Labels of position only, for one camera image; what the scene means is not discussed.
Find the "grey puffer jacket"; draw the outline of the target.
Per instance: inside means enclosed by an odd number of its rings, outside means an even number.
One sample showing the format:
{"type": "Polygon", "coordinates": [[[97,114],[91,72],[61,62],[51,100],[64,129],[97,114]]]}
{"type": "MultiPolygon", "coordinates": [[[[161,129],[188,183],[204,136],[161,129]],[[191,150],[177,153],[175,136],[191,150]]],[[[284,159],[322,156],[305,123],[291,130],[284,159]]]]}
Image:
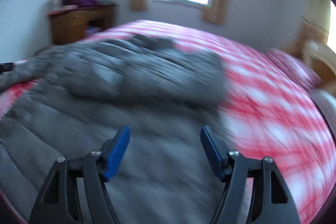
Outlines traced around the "grey puffer jacket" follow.
{"type": "Polygon", "coordinates": [[[223,187],[200,141],[231,130],[228,62],[209,50],[138,35],[54,46],[1,75],[1,91],[37,80],[1,119],[1,189],[24,218],[54,161],[130,143],[106,189],[122,223],[209,223],[223,187]]]}

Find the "wooden desk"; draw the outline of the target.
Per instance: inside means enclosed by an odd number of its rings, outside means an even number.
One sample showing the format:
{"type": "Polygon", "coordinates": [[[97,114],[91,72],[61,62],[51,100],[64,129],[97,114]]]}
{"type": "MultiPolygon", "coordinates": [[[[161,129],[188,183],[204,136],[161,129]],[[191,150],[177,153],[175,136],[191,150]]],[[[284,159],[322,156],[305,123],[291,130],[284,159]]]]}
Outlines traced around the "wooden desk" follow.
{"type": "Polygon", "coordinates": [[[96,5],[49,13],[52,43],[64,45],[82,40],[89,29],[107,30],[115,25],[117,5],[96,5]]]}

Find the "red plaid bed sheet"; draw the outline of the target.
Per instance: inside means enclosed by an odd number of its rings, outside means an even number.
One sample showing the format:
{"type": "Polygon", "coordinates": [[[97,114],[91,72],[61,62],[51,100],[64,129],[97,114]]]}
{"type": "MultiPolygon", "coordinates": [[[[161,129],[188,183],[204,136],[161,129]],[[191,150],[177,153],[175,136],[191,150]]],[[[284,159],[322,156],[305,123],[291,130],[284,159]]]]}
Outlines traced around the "red plaid bed sheet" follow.
{"type": "Polygon", "coordinates": [[[158,58],[132,58],[130,99],[106,103],[76,98],[53,74],[41,81],[16,80],[25,64],[1,76],[1,190],[28,218],[42,182],[59,155],[82,156],[131,129],[130,147],[118,177],[107,186],[123,222],[205,223],[219,199],[201,151],[199,131],[208,123],[221,139],[244,155],[274,158],[293,195],[302,223],[310,223],[335,185],[335,143],[309,92],[292,81],[268,56],[221,36],[168,23],[139,20],[38,55],[66,69],[93,57],[110,57],[110,43],[135,35],[168,38],[207,73],[206,56],[216,56],[224,72],[223,92],[189,85],[158,58]]]}

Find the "purple garment on desk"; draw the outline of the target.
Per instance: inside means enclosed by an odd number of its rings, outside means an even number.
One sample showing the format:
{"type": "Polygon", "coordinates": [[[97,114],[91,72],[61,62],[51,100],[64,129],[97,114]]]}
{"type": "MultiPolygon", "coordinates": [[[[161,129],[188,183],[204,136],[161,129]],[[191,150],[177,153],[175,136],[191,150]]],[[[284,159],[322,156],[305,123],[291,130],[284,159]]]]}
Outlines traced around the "purple garment on desk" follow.
{"type": "Polygon", "coordinates": [[[64,6],[77,5],[78,7],[93,7],[96,5],[95,0],[62,0],[64,6]]]}

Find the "pink folded quilt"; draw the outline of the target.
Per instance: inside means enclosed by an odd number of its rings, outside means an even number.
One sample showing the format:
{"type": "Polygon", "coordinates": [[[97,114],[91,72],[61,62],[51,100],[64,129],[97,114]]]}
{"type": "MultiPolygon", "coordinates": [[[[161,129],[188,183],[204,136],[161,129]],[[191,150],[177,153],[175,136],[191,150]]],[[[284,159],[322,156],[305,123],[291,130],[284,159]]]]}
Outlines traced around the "pink folded quilt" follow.
{"type": "Polygon", "coordinates": [[[322,84],[318,74],[301,60],[275,48],[269,50],[266,55],[294,83],[308,93],[322,84]]]}

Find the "wooden headboard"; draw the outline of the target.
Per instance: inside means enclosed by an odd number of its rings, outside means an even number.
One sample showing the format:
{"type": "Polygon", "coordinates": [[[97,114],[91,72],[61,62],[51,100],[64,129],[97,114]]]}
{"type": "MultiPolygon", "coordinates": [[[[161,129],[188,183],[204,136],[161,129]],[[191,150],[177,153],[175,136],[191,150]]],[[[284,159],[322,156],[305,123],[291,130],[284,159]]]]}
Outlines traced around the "wooden headboard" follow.
{"type": "Polygon", "coordinates": [[[326,44],[311,40],[304,44],[302,58],[322,80],[319,87],[335,97],[335,52],[326,44]]]}

